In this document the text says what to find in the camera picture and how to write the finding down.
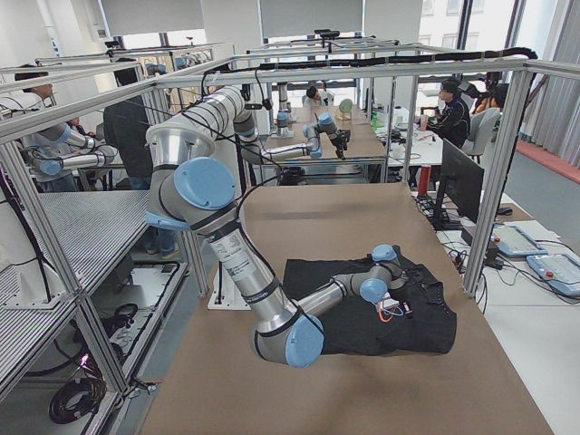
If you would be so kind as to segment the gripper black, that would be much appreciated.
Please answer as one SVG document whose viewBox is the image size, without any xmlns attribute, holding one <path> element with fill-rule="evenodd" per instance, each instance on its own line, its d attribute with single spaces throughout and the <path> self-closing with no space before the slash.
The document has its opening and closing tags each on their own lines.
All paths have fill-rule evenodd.
<svg viewBox="0 0 580 435">
<path fill-rule="evenodd" d="M 347 150 L 350 137 L 350 130 L 336 130 L 330 134 L 330 141 L 338 150 Z"/>
<path fill-rule="evenodd" d="M 418 286 L 414 281 L 406 282 L 402 287 L 392 290 L 392 297 L 400 303 L 412 305 L 418 301 Z"/>
</svg>

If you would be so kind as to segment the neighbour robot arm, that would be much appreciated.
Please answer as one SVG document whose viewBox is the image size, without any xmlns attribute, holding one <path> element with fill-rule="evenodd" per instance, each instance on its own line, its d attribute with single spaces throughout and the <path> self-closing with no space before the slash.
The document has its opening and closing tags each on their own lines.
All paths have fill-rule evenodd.
<svg viewBox="0 0 580 435">
<path fill-rule="evenodd" d="M 320 133 L 324 130 L 321 124 L 307 124 L 303 128 L 306 141 L 272 149 L 265 149 L 254 135 L 244 136 L 238 133 L 242 158 L 252 164 L 277 163 L 291 158 L 308 156 L 318 160 L 323 155 Z M 66 124 L 58 124 L 51 129 L 42 130 L 40 135 L 48 139 L 55 133 L 57 138 L 47 145 L 37 144 L 29 149 L 34 169 L 47 177 L 61 176 L 67 170 L 80 168 L 97 168 L 111 165 L 119 150 L 95 138 L 83 136 Z"/>
</svg>

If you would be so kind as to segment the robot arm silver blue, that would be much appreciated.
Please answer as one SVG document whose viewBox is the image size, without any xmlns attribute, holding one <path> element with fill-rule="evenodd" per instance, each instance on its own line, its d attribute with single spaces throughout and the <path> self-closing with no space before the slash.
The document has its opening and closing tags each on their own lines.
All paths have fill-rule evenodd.
<svg viewBox="0 0 580 435">
<path fill-rule="evenodd" d="M 241 143 L 242 158 L 255 165 L 265 163 L 277 163 L 298 157 L 310 157 L 319 160 L 323 156 L 321 135 L 325 134 L 335 147 L 336 156 L 343 160 L 344 152 L 348 148 L 351 133 L 349 130 L 340 130 L 333 116 L 329 112 L 323 112 L 316 122 L 307 123 L 302 128 L 304 141 L 285 146 L 267 149 L 257 133 L 254 115 L 248 109 L 244 109 L 233 123 L 234 132 Z"/>
<path fill-rule="evenodd" d="M 326 338 L 319 315 L 349 296 L 371 304 L 384 322 L 397 315 L 411 317 L 404 293 L 406 275 L 393 246 L 387 244 L 372 250 L 368 271 L 334 275 L 299 301 L 286 295 L 242 227 L 232 172 L 212 156 L 216 141 L 228 128 L 251 150 L 258 150 L 253 115 L 236 86 L 225 86 L 148 128 L 153 174 L 146 220 L 153 227 L 190 230 L 209 242 L 256 316 L 250 334 L 254 353 L 271 363 L 312 365 Z"/>
</svg>

